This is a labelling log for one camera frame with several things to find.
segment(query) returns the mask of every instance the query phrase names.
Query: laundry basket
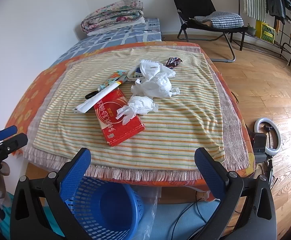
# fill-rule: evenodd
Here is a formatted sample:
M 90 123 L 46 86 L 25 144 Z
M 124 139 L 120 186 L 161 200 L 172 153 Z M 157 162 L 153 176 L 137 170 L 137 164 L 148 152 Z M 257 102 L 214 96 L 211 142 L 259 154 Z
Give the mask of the laundry basket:
M 94 240 L 131 239 L 143 215 L 143 201 L 129 185 L 85 176 L 65 203 Z

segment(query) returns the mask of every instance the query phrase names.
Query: plant pot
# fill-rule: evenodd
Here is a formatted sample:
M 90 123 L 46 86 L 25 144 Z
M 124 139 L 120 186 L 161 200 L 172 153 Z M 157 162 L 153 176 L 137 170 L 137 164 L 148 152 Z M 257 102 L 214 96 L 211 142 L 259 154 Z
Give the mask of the plant pot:
M 247 33 L 250 34 L 251 36 L 255 36 L 255 32 L 256 32 L 256 29 L 253 29 L 250 27 L 247 28 Z

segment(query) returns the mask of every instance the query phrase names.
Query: blue mat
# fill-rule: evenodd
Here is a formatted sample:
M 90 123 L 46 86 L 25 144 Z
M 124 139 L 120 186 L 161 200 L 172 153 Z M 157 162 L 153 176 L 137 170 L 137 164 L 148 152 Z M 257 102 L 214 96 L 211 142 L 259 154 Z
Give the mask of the blue mat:
M 150 240 L 170 240 L 172 230 L 178 216 L 192 203 L 158 205 Z M 219 202 L 198 202 L 203 218 L 208 221 Z M 198 228 L 204 225 L 195 204 L 179 219 L 173 234 L 173 240 L 185 240 Z

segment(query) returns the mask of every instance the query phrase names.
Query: red box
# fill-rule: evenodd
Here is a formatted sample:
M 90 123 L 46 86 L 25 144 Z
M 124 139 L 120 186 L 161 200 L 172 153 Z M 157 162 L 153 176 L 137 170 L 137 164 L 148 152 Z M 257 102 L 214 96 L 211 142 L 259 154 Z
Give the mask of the red box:
M 138 116 L 126 125 L 122 125 L 123 116 L 118 120 L 115 118 L 117 110 L 125 105 L 127 105 L 127 99 L 117 88 L 93 106 L 104 137 L 110 146 L 116 146 L 144 130 L 144 124 Z

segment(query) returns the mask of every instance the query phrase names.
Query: screw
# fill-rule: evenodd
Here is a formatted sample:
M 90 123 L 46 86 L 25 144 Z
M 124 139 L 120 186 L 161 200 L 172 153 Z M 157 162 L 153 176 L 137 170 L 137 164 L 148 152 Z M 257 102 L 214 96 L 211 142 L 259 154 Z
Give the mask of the screw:
M 21 182 L 23 182 L 23 181 L 25 181 L 25 180 L 26 180 L 26 176 L 24 176 L 24 175 L 21 176 L 20 179 L 19 179 L 19 181 L 21 181 Z
M 50 178 L 50 179 L 53 179 L 53 178 L 55 178 L 55 176 L 56 176 L 56 173 L 53 171 L 53 172 L 50 172 L 49 174 L 48 174 L 48 177 Z
M 232 178 L 236 178 L 238 176 L 238 174 L 235 171 L 230 171 L 229 172 L 230 177 Z
M 264 175 L 260 175 L 260 180 L 266 181 L 266 177 Z

